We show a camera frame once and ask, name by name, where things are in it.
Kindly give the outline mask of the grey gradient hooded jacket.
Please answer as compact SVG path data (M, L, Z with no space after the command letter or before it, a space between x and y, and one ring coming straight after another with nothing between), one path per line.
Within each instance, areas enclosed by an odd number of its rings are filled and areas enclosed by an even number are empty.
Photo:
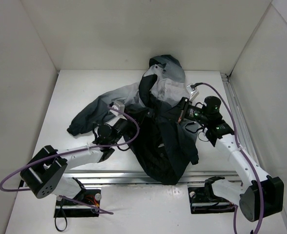
M166 118L165 112L188 96L185 72L171 55L149 60L149 69L137 83L99 95L71 121L67 132L73 136L89 133L114 116L108 105L119 101L137 120L123 135L137 161L152 179L175 185L189 164L199 161L196 137L177 118Z

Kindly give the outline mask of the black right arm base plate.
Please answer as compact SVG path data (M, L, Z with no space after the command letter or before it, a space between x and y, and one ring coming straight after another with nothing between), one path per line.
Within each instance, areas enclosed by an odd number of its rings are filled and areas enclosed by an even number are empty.
M233 213L234 204L224 198L210 199L204 187L188 187L190 212L193 215Z

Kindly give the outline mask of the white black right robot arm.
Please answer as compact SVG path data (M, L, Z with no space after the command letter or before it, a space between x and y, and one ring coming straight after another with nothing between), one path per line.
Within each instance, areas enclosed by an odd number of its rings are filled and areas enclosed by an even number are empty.
M279 213L283 209L284 183L263 170L241 146L237 135L220 114L221 100L215 96L205 98L201 108L184 97L180 100L178 121L197 122L205 130L207 140L224 156L240 177L243 186L237 186L222 176L205 181L204 197L214 201L224 198L239 206L244 217L254 222L260 217Z

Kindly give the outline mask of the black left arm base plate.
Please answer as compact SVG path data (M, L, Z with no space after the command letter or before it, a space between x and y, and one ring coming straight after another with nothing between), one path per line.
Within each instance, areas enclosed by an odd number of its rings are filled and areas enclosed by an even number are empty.
M97 194L101 194L100 189L87 189L86 197L81 200L82 203L86 203L92 206L100 206L100 201L95 199ZM70 217L70 218L81 218L81 217L98 217L98 212L85 205L69 201L66 199L56 200L56 206L54 211L54 218L61 217Z

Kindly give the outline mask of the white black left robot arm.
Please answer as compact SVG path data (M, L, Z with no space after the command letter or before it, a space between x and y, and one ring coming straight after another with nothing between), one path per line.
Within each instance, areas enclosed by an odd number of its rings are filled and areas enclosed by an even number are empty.
M20 176L36 198L41 199L50 194L65 196L73 204L84 201L85 188L74 177L66 177L66 170L85 164L97 164L106 161L121 147L119 140L131 146L139 137L140 116L130 110L119 109L116 104L109 108L118 120L114 125L103 123L97 126L95 139L91 144L63 151L44 146L21 169Z

